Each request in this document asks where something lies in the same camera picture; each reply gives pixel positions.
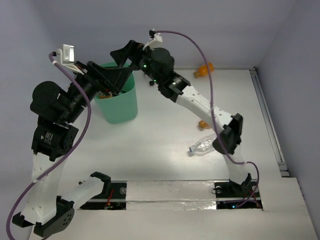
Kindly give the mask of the small orange juice bottle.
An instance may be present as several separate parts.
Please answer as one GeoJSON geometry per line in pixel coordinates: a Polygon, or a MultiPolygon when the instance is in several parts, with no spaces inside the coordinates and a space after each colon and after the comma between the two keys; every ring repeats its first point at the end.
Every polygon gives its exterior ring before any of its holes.
{"type": "Polygon", "coordinates": [[[210,128],[210,126],[203,120],[198,122],[198,126],[200,129],[209,129],[210,128]]]}

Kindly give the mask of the clear water bottle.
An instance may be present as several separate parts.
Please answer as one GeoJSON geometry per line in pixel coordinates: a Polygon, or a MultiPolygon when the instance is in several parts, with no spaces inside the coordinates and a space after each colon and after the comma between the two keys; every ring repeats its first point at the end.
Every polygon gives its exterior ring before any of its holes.
{"type": "Polygon", "coordinates": [[[191,156],[203,156],[214,152],[213,141],[217,138],[215,133],[205,136],[189,147],[191,156]]]}

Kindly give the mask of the clear bottle orange label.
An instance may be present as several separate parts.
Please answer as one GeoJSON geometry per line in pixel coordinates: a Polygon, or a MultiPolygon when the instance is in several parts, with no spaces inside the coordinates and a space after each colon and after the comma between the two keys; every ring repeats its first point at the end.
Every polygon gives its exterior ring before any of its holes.
{"type": "Polygon", "coordinates": [[[103,92],[99,92],[97,94],[97,98],[98,99],[108,99],[108,98],[112,98],[113,97],[113,94],[111,92],[107,92],[107,93],[103,93],[103,92]]]}

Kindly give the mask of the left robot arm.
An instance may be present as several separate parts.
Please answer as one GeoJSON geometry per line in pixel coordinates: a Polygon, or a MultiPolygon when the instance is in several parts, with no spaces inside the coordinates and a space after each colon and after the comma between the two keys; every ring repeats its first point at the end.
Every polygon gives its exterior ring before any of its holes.
{"type": "Polygon", "coordinates": [[[93,198],[113,194],[111,178],[99,171],[79,183],[70,193],[58,195],[64,164],[79,146],[89,128],[82,131],[74,122],[83,113],[92,114],[91,101],[99,93],[119,94],[130,75],[130,66],[100,66],[94,62],[75,63],[70,85],[62,89],[53,81],[44,81],[32,93],[30,110],[38,116],[31,149],[31,183],[23,192],[24,209],[10,212],[7,223],[21,228],[33,227],[35,235],[47,239],[64,231],[75,211],[93,198]]]}

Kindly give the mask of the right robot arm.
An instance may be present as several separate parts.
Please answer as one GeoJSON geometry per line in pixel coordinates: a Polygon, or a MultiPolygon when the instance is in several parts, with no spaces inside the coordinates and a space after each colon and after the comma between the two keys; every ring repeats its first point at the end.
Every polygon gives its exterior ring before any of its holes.
{"type": "Polygon", "coordinates": [[[246,193],[251,175],[245,168],[240,150],[243,116],[239,113],[232,115],[212,106],[187,79],[174,71],[175,60],[165,48],[151,49],[131,40],[125,47],[111,51],[110,55],[118,66],[130,60],[130,66],[150,77],[164,97],[188,109],[213,128],[216,139],[212,146],[223,155],[229,171],[231,192],[235,196],[246,193]]]}

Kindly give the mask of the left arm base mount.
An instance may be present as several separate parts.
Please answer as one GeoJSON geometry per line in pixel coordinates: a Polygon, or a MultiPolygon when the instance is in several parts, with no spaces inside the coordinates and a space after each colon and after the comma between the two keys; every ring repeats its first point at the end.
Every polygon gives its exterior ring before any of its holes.
{"type": "Polygon", "coordinates": [[[112,181],[110,176],[97,171],[90,176],[102,180],[103,187],[98,195],[80,207],[81,210],[126,210],[126,181],[112,181]]]}

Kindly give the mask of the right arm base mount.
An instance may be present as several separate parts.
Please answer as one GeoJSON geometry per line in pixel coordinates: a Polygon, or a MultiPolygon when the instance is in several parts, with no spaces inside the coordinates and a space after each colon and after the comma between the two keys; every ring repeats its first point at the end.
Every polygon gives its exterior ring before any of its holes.
{"type": "Polygon", "coordinates": [[[216,197],[218,210],[234,209],[263,209],[257,182],[252,180],[249,173],[243,184],[239,185],[231,180],[214,183],[211,193],[216,197]]]}

